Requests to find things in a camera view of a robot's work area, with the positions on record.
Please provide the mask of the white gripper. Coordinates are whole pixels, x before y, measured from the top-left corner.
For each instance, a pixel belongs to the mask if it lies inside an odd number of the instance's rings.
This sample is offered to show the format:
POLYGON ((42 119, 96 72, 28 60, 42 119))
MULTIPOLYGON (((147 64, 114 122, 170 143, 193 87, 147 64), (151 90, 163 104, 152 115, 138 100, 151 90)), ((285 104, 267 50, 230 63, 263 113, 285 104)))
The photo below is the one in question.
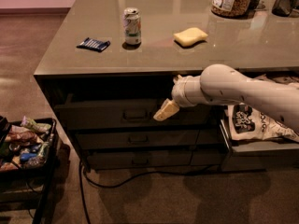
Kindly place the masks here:
POLYGON ((173 100, 166 99, 153 118, 166 120, 179 112, 179 107, 191 107, 203 102, 200 77, 177 75, 173 77, 174 86, 171 91, 173 100))

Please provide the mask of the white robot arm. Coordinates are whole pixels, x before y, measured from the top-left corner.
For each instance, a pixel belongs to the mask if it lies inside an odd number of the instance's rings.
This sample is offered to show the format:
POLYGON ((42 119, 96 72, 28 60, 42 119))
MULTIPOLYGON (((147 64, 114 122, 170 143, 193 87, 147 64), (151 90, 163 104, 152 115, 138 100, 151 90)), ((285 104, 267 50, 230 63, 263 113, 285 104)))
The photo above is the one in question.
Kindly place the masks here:
POLYGON ((158 121, 174 116, 181 107, 244 103, 299 132, 299 89, 246 77, 225 64, 212 64, 200 76, 178 75, 171 91, 153 116, 158 121))

